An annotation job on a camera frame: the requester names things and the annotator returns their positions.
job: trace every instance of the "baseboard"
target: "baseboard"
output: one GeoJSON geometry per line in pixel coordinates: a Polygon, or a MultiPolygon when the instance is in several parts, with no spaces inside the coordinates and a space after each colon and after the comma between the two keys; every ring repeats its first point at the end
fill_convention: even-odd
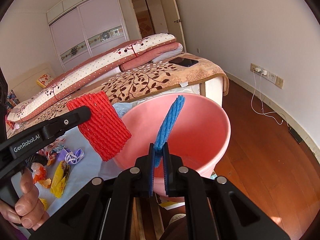
{"type": "MultiPolygon", "coordinates": [[[[254,92],[254,87],[250,86],[246,82],[242,81],[241,79],[233,76],[230,73],[227,73],[227,76],[230,80],[237,83],[239,86],[243,87],[244,89],[248,90],[249,92],[254,92]]],[[[256,90],[255,96],[259,96],[259,91],[256,90]]],[[[301,125],[298,124],[296,120],[294,120],[284,109],[282,109],[280,106],[278,106],[275,102],[273,102],[270,98],[268,98],[266,95],[261,93],[261,100],[270,106],[274,111],[276,111],[280,116],[284,116],[288,122],[289,125],[293,129],[296,130],[296,132],[301,136],[301,138],[304,140],[304,142],[308,145],[308,147],[311,149],[312,153],[320,163],[320,148],[316,145],[316,143],[312,140],[310,135],[301,127],[301,125]]]]}

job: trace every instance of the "blanket tag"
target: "blanket tag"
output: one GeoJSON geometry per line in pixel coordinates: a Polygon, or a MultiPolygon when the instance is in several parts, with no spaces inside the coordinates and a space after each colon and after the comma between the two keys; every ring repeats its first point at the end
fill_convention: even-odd
{"type": "Polygon", "coordinates": [[[189,84],[188,84],[188,81],[186,81],[186,82],[180,83],[179,85],[180,85],[182,88],[184,88],[184,87],[187,87],[189,84]]]}

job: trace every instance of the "brown leaf pattern blanket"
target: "brown leaf pattern blanket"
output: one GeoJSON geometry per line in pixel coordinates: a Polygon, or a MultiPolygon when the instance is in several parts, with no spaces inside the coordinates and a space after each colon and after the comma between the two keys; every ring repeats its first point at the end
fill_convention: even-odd
{"type": "Polygon", "coordinates": [[[67,113],[66,104],[69,100],[87,93],[105,91],[112,104],[117,102],[132,102],[180,87],[181,83],[188,85],[200,84],[218,76],[223,77],[223,95],[228,94],[229,80],[224,71],[211,61],[192,54],[181,54],[180,57],[198,60],[199,63],[191,67],[182,67],[166,62],[147,63],[140,67],[122,72],[105,80],[96,82],[70,94],[69,96],[50,106],[34,118],[23,122],[20,128],[8,134],[8,138],[42,121],[52,119],[67,113]]]}

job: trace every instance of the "pink bucket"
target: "pink bucket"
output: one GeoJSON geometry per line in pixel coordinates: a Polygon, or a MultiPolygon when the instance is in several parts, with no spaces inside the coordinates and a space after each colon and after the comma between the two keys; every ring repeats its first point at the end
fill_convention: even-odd
{"type": "MultiPolygon", "coordinates": [[[[131,132],[123,150],[114,157],[121,169],[134,166],[138,157],[147,155],[159,128],[178,95],[186,98],[168,139],[169,152],[182,158],[183,164],[209,178],[227,150],[230,122],[226,112],[214,101],[195,94],[166,94],[147,100],[130,111],[122,121],[131,132]]],[[[165,197],[162,161],[155,169],[154,192],[165,197]]],[[[183,201],[183,198],[171,198],[183,201]]]]}

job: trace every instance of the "white charging cable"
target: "white charging cable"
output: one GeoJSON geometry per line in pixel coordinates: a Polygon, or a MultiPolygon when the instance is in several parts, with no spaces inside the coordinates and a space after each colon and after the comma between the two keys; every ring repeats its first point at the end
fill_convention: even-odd
{"type": "Polygon", "coordinates": [[[261,91],[261,77],[262,77],[262,73],[261,73],[261,75],[260,75],[260,84],[259,84],[259,98],[260,98],[260,101],[261,101],[261,103],[262,103],[262,113],[258,113],[256,110],[253,109],[253,106],[252,106],[253,97],[254,97],[254,94],[255,94],[255,92],[256,92],[256,90],[257,90],[256,77],[255,77],[254,72],[253,72],[254,92],[253,92],[253,95],[252,95],[252,98],[251,98],[251,108],[252,108],[252,110],[253,110],[255,113],[257,113],[257,114],[261,114],[261,115],[265,115],[265,116],[268,116],[268,117],[272,117],[273,119],[276,120],[277,124],[281,125],[281,124],[283,123],[283,120],[281,121],[281,123],[279,123],[276,118],[274,118],[274,117],[271,116],[271,115],[268,115],[268,114],[277,113],[277,112],[273,111],[273,112],[269,112],[269,113],[264,113],[264,110],[263,110],[263,101],[261,100],[261,92],[260,92],[260,91],[261,91]]]}

